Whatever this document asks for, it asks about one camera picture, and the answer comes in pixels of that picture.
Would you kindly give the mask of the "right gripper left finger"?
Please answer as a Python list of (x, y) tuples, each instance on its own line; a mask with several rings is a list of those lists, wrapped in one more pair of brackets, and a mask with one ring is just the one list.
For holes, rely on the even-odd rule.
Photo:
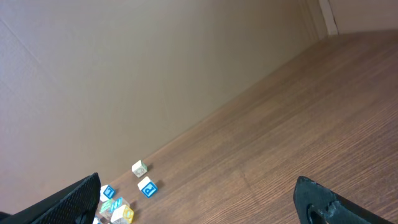
[(1, 224), (90, 224), (100, 201), (100, 188), (95, 172), (21, 212), (1, 212)]

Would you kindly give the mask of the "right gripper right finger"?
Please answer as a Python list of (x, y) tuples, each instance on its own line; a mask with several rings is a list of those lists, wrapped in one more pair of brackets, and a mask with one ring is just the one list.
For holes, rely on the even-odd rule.
[(298, 177), (293, 200), (301, 224), (392, 224), (305, 176)]

